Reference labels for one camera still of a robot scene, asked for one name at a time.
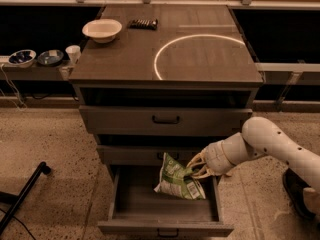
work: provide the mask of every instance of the white cable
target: white cable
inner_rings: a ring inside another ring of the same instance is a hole
[[[166,43],[164,46],[162,46],[154,58],[153,68],[154,68],[154,71],[155,71],[157,77],[159,78],[159,80],[163,80],[163,79],[158,71],[157,62],[158,62],[158,58],[159,58],[160,54],[163,52],[163,50],[165,50],[169,45],[171,45],[173,43],[179,42],[181,40],[189,39],[189,38],[194,38],[194,37],[215,37],[215,38],[220,38],[220,39],[224,39],[224,40],[228,40],[228,41],[233,41],[233,42],[239,43],[241,45],[245,45],[243,41],[238,40],[236,38],[222,36],[222,35],[215,35],[215,34],[196,34],[196,35],[178,37],[178,38]]]
[[[2,91],[2,89],[0,88],[0,92],[2,93],[3,97],[5,97],[7,100],[11,101],[19,110],[23,110],[22,108],[24,107],[25,109],[27,108],[27,104],[24,103],[24,101],[21,99],[21,94],[18,90],[18,88],[14,85],[14,83],[8,78],[7,74],[5,73],[5,71],[3,70],[3,66],[4,64],[1,64],[1,71],[6,79],[7,84],[10,86],[10,88],[12,89],[13,93],[16,95],[18,101],[20,102],[20,105],[18,105],[17,103],[15,103],[14,101],[10,100]]]

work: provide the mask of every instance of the concrete floor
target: concrete floor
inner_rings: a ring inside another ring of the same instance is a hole
[[[320,154],[319,113],[255,113],[271,119],[301,146]],[[0,109],[0,191],[18,194],[41,161],[41,175],[16,213],[37,240],[140,239],[106,236],[112,181],[95,151],[77,109]],[[219,184],[224,223],[235,230],[227,240],[320,239],[315,221],[299,218],[282,186],[286,166],[272,157],[247,162]],[[8,205],[0,204],[7,210]],[[0,239],[31,239],[12,220]]]

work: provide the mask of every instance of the green snack package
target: green snack package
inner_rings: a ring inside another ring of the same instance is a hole
[[[155,192],[181,197],[184,199],[205,199],[204,190],[198,180],[190,175],[191,168],[186,168],[174,160],[168,153],[163,155],[160,170],[160,182]]]

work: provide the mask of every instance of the black cable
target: black cable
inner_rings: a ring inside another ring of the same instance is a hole
[[[0,208],[0,211],[2,211],[4,214],[7,213],[6,211],[2,210],[1,208]],[[28,234],[31,236],[31,238],[32,238],[33,240],[36,240],[36,238],[32,235],[32,233],[30,232],[30,230],[27,228],[27,226],[26,226],[21,220],[19,220],[19,219],[18,219],[17,217],[15,217],[15,216],[13,216],[13,218],[14,218],[15,220],[17,220],[17,221],[25,228],[25,230],[28,232]]]

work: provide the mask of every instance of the black metal stand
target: black metal stand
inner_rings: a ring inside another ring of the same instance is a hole
[[[11,204],[8,212],[5,214],[3,219],[0,222],[0,236],[5,230],[6,226],[9,224],[10,220],[14,216],[15,212],[18,210],[23,200],[26,198],[33,185],[36,183],[41,173],[49,174],[51,172],[50,167],[46,165],[45,162],[41,162],[37,169],[34,171],[26,185],[23,187],[19,195],[12,195],[0,191],[0,202]]]

